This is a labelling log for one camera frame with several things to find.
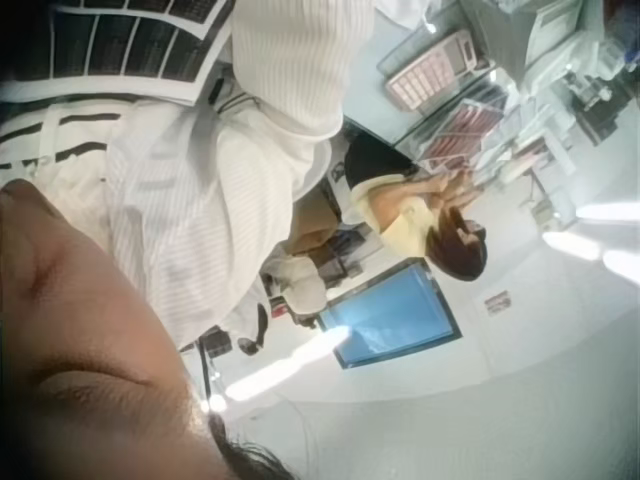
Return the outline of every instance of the wall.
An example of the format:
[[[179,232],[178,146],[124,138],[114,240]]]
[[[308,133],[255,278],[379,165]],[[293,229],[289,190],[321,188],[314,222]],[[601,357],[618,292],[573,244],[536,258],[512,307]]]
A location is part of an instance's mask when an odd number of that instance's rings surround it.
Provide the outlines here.
[[[280,403],[233,425],[309,480],[638,478],[638,325],[456,392]]]
[[[620,129],[594,149],[581,131],[574,132],[570,154],[577,173],[565,178],[570,196],[581,205],[593,200],[631,198],[637,194],[638,110],[627,109]],[[569,349],[605,328],[615,318],[638,308],[638,290],[609,274],[598,263],[587,263],[555,252],[541,241],[526,207],[529,181],[521,179],[504,192],[483,196],[469,213],[489,232],[490,262],[486,273],[471,284],[437,271],[463,338],[392,361],[342,371],[334,357],[311,366],[256,401],[232,406],[236,418],[254,408],[278,403],[280,396],[296,402],[357,403],[421,397],[476,385],[513,373]],[[590,227],[610,246],[636,248],[632,227]],[[363,261],[364,278],[375,276],[400,259],[385,251]],[[513,307],[489,317],[484,300],[508,290]],[[274,322],[266,348],[254,358],[232,353],[217,361],[229,384],[288,355],[314,332],[286,319]]]

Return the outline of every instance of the woman's hand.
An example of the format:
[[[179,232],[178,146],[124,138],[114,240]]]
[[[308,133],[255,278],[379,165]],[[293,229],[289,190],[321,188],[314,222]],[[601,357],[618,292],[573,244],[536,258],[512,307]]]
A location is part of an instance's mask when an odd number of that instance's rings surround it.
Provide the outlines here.
[[[372,188],[369,206],[384,232],[400,215],[400,205],[408,197],[421,197],[431,209],[441,208],[439,194],[445,191],[451,176],[440,174],[417,182],[393,183]]]

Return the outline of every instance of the fluorescent light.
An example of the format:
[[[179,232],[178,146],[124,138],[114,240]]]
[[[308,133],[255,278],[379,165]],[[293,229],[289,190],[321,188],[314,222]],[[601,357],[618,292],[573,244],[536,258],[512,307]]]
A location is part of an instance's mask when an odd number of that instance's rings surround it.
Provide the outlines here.
[[[425,28],[431,35],[438,31],[436,26],[433,23],[429,23],[424,16],[422,17],[422,23],[424,23]]]
[[[225,393],[227,397],[243,402],[284,382],[298,370],[300,370],[300,365],[293,359],[279,360],[242,380],[238,380],[229,386]]]
[[[227,410],[227,401],[222,395],[211,395],[209,398],[209,408],[212,412],[222,413]]]
[[[621,277],[640,285],[640,255],[620,250],[611,250],[602,259],[605,266]]]
[[[336,327],[318,335],[293,352],[293,360],[301,366],[329,355],[338,345],[351,336],[349,327]]]
[[[542,238],[551,248],[574,257],[591,262],[600,258],[600,246],[588,238],[568,232],[546,232]]]
[[[580,207],[578,218],[612,222],[640,222],[640,202],[601,203]]]

